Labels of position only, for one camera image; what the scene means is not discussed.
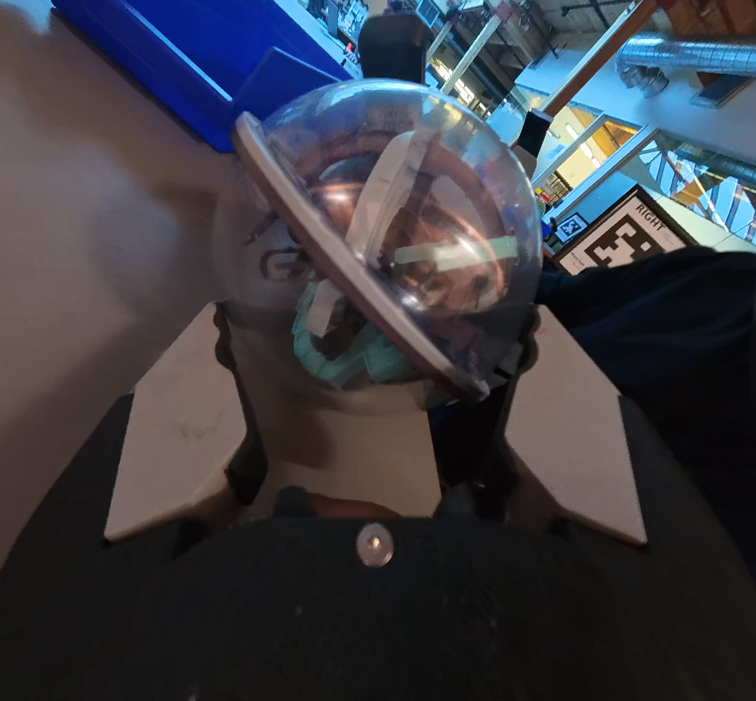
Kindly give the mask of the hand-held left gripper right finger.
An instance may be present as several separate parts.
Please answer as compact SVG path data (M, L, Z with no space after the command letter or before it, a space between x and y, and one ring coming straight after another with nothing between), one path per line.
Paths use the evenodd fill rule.
M512 486L504 523L544 532L576 523L626 545L647 544L620 394L544 306L534 306L494 432Z

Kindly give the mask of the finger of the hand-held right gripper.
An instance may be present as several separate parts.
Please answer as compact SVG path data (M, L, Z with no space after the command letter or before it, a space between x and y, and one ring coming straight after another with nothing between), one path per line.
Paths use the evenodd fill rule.
M530 180L534 177L537 159L552 123L553 117L539 109L532 109L527 112L515 141L515 155Z

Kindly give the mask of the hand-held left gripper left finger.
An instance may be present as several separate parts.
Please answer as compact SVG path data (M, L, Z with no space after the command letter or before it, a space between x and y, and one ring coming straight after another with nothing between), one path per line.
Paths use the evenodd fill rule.
M268 461L231 344L211 303L135 386L109 542L179 520L220 528L255 500Z

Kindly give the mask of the clear maze ball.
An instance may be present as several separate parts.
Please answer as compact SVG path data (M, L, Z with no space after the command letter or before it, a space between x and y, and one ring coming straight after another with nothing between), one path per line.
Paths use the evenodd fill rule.
M336 83L233 124L246 191L220 204L224 309L296 389L490 392L531 313L541 223L521 161L426 86Z

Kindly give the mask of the person's right forearm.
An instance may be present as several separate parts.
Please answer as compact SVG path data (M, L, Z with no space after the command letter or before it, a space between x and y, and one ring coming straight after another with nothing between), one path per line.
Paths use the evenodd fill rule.
M690 247L576 276L541 273L536 301L674 456L754 480L755 255Z

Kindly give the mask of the black chair back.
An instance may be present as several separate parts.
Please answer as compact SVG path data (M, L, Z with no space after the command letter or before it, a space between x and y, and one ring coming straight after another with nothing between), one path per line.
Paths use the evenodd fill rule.
M371 16L358 36L358 59L364 79L425 84L431 29L415 13Z

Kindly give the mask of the blue plastic bin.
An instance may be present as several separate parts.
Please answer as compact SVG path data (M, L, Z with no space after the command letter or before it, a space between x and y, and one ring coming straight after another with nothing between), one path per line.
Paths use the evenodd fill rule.
M52 0L218 152L237 117L264 120L359 75L296 0Z

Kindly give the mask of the silver air duct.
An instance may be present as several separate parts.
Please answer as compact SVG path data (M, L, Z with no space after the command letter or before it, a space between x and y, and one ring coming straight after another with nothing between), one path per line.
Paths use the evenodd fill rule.
M754 38L684 38L640 34L615 54L615 70L628 89L644 97L661 94L668 85L665 70L754 78Z

